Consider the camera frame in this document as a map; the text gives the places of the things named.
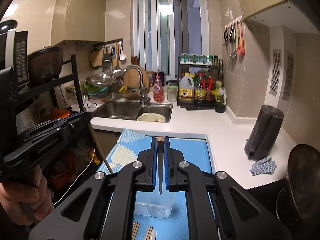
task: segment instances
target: air vent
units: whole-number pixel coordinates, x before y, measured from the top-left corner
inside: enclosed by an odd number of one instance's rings
[[[286,101],[289,101],[289,97],[290,97],[291,84],[293,79],[293,60],[294,60],[293,54],[288,52],[287,71],[285,75],[285,84],[284,84],[284,90],[282,95],[282,100],[286,100]]]
[[[272,77],[270,85],[270,94],[276,96],[278,91],[279,84],[279,75],[280,75],[280,63],[281,63],[281,50],[273,50],[273,67],[272,67]]]

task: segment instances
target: window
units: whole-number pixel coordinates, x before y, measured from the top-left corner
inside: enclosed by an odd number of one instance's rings
[[[175,79],[181,53],[208,55],[204,5],[206,0],[133,0],[133,52],[140,65]]]

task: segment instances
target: electric kettle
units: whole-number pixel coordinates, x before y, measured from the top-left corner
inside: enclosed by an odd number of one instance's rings
[[[273,106],[261,106],[253,130],[244,146],[248,159],[259,161],[269,155],[283,121],[283,112]]]

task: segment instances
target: white countertop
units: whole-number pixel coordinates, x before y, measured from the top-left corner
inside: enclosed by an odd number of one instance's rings
[[[153,101],[152,93],[149,93],[148,96],[151,97],[152,103],[157,103]],[[244,145],[254,126],[252,120],[249,124],[236,124],[226,112],[219,114],[214,110],[187,111],[185,108],[178,107],[177,102],[172,104],[173,108],[169,123],[94,117],[91,120],[91,124],[94,129],[106,131],[121,132],[127,128],[149,136],[205,139],[212,168],[216,172],[227,172],[245,189],[285,178],[289,153],[296,143],[283,129],[281,129],[269,154],[272,160],[276,162],[276,171],[272,175],[260,174],[252,176],[249,169],[254,161],[248,160],[244,152]]]

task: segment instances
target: frying pan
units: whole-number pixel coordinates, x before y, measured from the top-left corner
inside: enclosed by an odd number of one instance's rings
[[[298,144],[290,152],[287,171],[289,201],[309,222],[320,209],[320,152]]]

